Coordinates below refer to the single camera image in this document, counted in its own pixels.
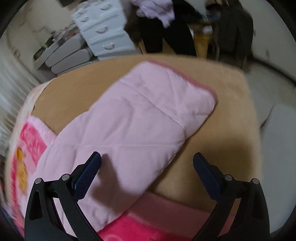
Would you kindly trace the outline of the white chest of drawers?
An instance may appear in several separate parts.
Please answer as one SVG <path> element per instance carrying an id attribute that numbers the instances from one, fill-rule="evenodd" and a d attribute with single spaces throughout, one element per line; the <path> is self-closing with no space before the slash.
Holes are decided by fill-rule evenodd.
<path id="1" fill-rule="evenodd" d="M 100 61 L 140 54 L 125 31 L 131 2 L 119 0 L 83 1 L 72 15 L 93 55 Z"/>

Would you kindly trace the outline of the tan bed cover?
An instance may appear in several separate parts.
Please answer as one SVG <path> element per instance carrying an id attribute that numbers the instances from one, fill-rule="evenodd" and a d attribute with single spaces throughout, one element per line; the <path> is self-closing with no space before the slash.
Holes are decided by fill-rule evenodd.
<path id="1" fill-rule="evenodd" d="M 260 176 L 259 126 L 242 72 L 216 61 L 132 55 L 96 62 L 31 91 L 31 114 L 56 135 L 39 176 L 54 180 L 95 151 L 103 163 L 91 196 L 109 206 L 145 190 L 195 209 L 212 201 L 192 166 L 201 152 L 237 179 Z"/>

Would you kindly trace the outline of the grey curved side cabinet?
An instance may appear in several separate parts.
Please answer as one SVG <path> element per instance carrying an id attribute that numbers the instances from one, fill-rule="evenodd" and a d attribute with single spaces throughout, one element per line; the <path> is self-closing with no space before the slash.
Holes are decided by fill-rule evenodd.
<path id="1" fill-rule="evenodd" d="M 34 68 L 49 68 L 54 75 L 61 75 L 80 67 L 97 62 L 80 34 L 64 41 L 60 39 L 48 47 L 35 61 Z"/>

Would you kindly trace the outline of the light pink quilted jacket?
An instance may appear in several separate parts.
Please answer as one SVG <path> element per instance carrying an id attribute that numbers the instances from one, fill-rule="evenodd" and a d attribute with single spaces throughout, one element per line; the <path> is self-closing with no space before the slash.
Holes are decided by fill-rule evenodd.
<path id="1" fill-rule="evenodd" d="M 93 152 L 102 165 L 79 201 L 96 231 L 128 210 L 210 116 L 217 95 L 184 73 L 143 61 L 59 133 L 29 178 L 56 180 Z"/>

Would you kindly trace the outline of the hanging lilac garment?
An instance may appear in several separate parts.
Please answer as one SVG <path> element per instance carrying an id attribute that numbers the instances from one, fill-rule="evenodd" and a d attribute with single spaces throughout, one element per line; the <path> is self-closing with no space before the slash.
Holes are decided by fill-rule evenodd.
<path id="1" fill-rule="evenodd" d="M 139 17 L 159 19 L 165 28 L 175 19 L 172 0 L 136 0 L 132 4 L 138 7 Z"/>

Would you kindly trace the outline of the pink cartoon fleece blanket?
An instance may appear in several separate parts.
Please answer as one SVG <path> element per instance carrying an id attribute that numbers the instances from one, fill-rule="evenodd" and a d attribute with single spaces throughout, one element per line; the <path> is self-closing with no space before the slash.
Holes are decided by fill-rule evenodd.
<path id="1" fill-rule="evenodd" d="M 11 197 L 14 223 L 22 235 L 25 221 L 21 202 L 29 196 L 29 178 L 36 171 L 41 155 L 55 139 L 56 134 L 34 116 L 29 116 L 18 129 L 11 164 Z M 191 240 L 209 215 L 145 192 L 127 212 L 98 234 L 103 240 Z"/>

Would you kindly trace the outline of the white striped curtain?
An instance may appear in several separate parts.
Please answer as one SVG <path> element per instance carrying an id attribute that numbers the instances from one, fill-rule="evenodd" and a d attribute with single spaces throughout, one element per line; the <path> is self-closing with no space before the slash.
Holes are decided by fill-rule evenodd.
<path id="1" fill-rule="evenodd" d="M 1 155 L 5 156 L 19 111 L 39 83 L 12 54 L 1 38 Z"/>

